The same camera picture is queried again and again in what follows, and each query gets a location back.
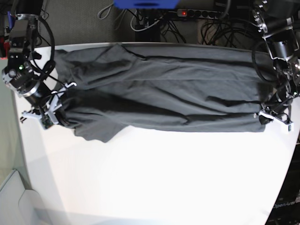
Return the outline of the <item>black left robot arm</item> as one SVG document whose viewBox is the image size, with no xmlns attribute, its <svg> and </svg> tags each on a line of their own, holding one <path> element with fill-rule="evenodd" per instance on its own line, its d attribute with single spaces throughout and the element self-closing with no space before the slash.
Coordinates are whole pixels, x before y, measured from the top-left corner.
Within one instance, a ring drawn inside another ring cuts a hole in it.
<svg viewBox="0 0 300 225">
<path fill-rule="evenodd" d="M 281 117 L 295 98 L 300 96 L 300 63 L 296 52 L 300 49 L 293 25 L 300 10 L 298 0 L 255 0 L 253 17 L 262 40 L 252 50 L 252 63 L 258 76 L 273 85 L 275 93 L 262 103 L 266 116 Z M 266 78 L 260 71 L 255 55 L 265 45 L 273 61 L 275 75 Z"/>
</svg>

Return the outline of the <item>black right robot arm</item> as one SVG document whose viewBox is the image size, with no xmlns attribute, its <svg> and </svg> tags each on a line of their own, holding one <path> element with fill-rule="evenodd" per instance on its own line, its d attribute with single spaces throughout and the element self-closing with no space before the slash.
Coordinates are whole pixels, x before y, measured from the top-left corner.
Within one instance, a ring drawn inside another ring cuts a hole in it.
<svg viewBox="0 0 300 225">
<path fill-rule="evenodd" d="M 2 71 L 2 80 L 15 93 L 25 98 L 33 112 L 43 115 L 47 112 L 47 101 L 53 94 L 45 84 L 55 68 L 55 39 L 53 32 L 42 16 L 42 0 L 14 0 L 8 15 L 7 66 Z M 36 64 L 41 55 L 35 51 L 39 24 L 46 29 L 50 38 L 50 58 L 43 68 Z"/>
</svg>

